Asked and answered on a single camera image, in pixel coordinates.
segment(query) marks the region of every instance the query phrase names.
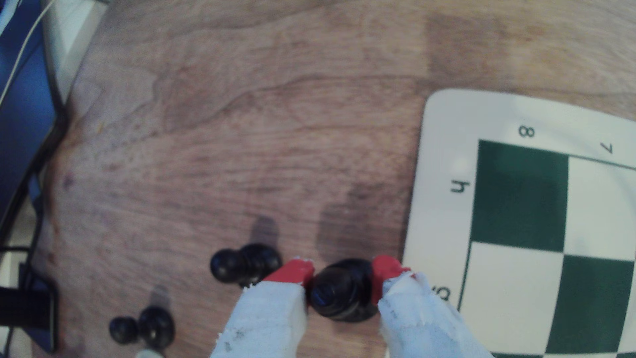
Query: white cable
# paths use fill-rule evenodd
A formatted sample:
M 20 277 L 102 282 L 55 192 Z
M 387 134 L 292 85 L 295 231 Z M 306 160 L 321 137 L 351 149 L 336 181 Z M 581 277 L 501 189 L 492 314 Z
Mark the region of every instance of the white cable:
M 31 38 L 31 34 L 33 33 L 33 31 L 35 31 L 36 27 L 38 26 L 40 21 L 42 21 L 42 18 L 44 17 L 44 15 L 46 15 L 46 12 L 48 11 L 48 9 L 51 8 L 51 5 L 55 1 L 56 0 L 51 0 L 51 2 L 48 3 L 48 5 L 46 5 L 46 8 L 42 10 L 40 15 L 36 19 L 36 21 L 33 23 L 33 26 L 31 26 L 31 30 L 29 30 L 29 33 L 27 34 L 26 39 L 24 39 L 24 42 L 22 43 L 22 47 L 20 48 L 20 51 L 18 52 L 18 58 L 15 59 L 15 63 L 13 64 L 13 69 L 11 70 L 11 74 L 9 74 L 9 79 L 6 81 L 6 85 L 4 86 L 4 90 L 2 91 L 2 96 L 0 96 L 0 107 L 2 107 L 2 103 L 4 102 L 4 97 L 6 97 L 6 93 L 9 91 L 9 86 L 11 86 L 11 81 L 13 80 L 13 76 L 15 75 L 15 70 L 18 68 L 18 65 L 20 64 L 22 53 L 24 52 L 24 49 L 27 47 L 27 43 L 29 42 L 29 39 Z

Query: number 8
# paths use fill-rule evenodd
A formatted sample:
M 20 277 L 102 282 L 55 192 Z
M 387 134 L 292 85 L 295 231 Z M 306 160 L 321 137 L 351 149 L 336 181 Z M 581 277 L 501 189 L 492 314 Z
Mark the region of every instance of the number 8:
M 519 135 L 522 137 L 532 138 L 534 137 L 534 128 L 522 125 L 521 127 L 519 127 Z

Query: black chess piece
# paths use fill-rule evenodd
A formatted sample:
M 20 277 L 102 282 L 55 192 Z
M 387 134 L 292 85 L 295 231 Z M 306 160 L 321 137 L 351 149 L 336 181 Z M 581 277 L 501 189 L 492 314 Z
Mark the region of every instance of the black chess piece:
M 139 315 L 139 336 L 155 350 L 162 350 L 174 341 L 174 321 L 168 311 L 151 306 Z
M 346 259 L 328 266 L 314 277 L 310 293 L 312 307 L 336 321 L 361 322 L 378 308 L 371 302 L 371 262 Z
M 217 280 L 242 287 L 262 281 L 281 266 L 279 253 L 261 243 L 252 243 L 240 250 L 224 248 L 210 260 L 210 270 Z
M 137 341 L 139 330 L 137 322 L 132 317 L 116 317 L 108 325 L 112 339 L 121 344 L 127 345 Z

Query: wooden table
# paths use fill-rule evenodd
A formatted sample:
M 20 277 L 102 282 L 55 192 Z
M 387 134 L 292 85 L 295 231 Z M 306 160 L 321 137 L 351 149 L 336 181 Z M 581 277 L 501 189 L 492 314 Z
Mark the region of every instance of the wooden table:
M 239 297 L 211 255 L 260 241 L 317 269 L 401 255 L 435 90 L 634 118 L 632 1 L 114 0 L 74 84 L 36 260 L 59 357 L 132 357 L 117 315 L 166 306 L 208 357 Z M 378 317 L 310 314 L 298 357 L 382 357 Z

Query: chess board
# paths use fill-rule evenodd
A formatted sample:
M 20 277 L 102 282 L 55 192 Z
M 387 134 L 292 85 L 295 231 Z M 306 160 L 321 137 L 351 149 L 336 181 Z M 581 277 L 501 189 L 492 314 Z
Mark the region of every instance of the chess board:
M 512 94 L 428 100 L 403 263 L 496 357 L 636 357 L 636 122 Z

